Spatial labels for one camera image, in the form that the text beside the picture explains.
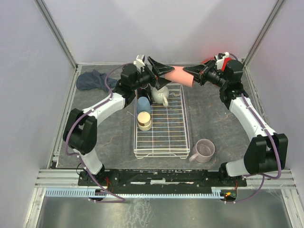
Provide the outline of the cream ceramic mug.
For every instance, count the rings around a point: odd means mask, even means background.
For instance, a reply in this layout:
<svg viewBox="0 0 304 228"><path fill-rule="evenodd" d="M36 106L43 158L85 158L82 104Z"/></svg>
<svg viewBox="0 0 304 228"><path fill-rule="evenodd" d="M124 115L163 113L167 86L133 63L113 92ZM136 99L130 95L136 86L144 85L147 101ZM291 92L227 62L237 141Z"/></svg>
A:
<svg viewBox="0 0 304 228"><path fill-rule="evenodd" d="M169 89L167 88L167 86L164 86L159 90L153 88L152 98L156 103L162 104L164 107L168 107Z"/></svg>

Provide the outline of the pink plastic cup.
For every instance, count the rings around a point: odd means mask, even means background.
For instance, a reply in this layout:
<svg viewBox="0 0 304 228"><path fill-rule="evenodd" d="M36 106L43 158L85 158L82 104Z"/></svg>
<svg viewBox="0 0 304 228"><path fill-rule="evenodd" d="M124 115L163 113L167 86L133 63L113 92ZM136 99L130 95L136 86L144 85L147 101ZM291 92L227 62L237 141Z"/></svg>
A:
<svg viewBox="0 0 304 228"><path fill-rule="evenodd" d="M165 79L187 87L193 87L194 76L183 70L183 66L173 66L174 70L165 74Z"/></svg>

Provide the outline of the blue plastic cup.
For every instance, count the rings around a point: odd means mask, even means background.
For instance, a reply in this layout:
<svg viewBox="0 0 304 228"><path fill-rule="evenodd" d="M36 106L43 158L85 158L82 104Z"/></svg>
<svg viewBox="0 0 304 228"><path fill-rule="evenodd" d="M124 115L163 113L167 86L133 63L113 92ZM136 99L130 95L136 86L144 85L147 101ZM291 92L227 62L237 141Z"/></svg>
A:
<svg viewBox="0 0 304 228"><path fill-rule="evenodd" d="M142 96L139 97L137 100L137 106L136 106L136 112L137 114L141 113L141 112L147 112L149 114L151 114L151 104L148 100L147 97Z"/></svg>

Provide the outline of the white wire dish rack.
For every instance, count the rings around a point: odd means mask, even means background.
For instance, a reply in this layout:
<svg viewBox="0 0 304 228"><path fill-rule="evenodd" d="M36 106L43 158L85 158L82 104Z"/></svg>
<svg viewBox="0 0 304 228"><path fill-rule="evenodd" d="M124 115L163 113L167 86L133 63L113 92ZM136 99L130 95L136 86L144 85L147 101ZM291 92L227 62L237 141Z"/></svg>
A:
<svg viewBox="0 0 304 228"><path fill-rule="evenodd" d="M186 159L190 153L190 137L183 85L171 83L169 106L154 102L151 110L151 129L140 130L134 118L133 152L137 159L178 157Z"/></svg>

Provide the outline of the lilac ceramic mug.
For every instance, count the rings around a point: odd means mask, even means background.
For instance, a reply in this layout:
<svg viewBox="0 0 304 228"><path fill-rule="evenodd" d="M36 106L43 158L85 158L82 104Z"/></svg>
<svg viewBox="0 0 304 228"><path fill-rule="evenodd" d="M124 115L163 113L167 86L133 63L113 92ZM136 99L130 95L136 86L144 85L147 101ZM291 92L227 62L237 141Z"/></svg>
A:
<svg viewBox="0 0 304 228"><path fill-rule="evenodd" d="M192 149L192 155L189 161L197 161L199 163L207 163L211 160L215 153L215 145L208 139L200 139Z"/></svg>

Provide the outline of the black mug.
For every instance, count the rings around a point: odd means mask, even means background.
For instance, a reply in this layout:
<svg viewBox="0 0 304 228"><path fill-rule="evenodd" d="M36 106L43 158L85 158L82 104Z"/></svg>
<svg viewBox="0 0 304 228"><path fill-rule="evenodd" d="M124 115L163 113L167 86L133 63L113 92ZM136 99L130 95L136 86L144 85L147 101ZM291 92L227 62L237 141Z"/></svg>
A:
<svg viewBox="0 0 304 228"><path fill-rule="evenodd" d="M141 89L141 92L142 92L142 96L146 97L149 100L150 105L152 105L153 100L152 100L151 87L149 85L147 85L146 88Z"/></svg>

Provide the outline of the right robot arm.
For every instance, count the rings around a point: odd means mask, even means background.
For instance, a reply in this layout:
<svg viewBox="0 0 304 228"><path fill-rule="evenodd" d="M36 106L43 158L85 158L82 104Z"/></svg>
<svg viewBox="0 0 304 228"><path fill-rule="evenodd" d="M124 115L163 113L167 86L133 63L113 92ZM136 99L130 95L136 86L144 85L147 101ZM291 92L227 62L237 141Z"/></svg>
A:
<svg viewBox="0 0 304 228"><path fill-rule="evenodd" d="M221 165L227 177L262 175L273 179L281 177L285 168L288 138L273 130L257 112L241 82L243 64L235 59L209 60L196 66L187 66L183 71L193 75L200 85L210 82L219 87L221 102L239 120L248 135L250 144L242 159Z"/></svg>

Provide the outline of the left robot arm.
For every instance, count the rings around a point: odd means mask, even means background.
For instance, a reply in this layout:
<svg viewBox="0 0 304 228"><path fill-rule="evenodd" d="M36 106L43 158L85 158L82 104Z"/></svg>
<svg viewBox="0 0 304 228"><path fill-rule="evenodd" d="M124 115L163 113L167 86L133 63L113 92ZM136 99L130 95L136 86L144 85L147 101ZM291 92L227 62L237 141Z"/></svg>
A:
<svg viewBox="0 0 304 228"><path fill-rule="evenodd" d="M95 105L84 110L73 109L70 111L63 133L66 148L73 149L87 172L98 175L105 168L98 159L95 151L97 142L97 128L106 118L115 112L127 107L135 98L138 89L147 86L161 89L169 83L163 75L175 68L165 65L148 57L151 67L144 62L144 55L138 55L132 63L123 65L120 79L114 89L110 89L109 96Z"/></svg>

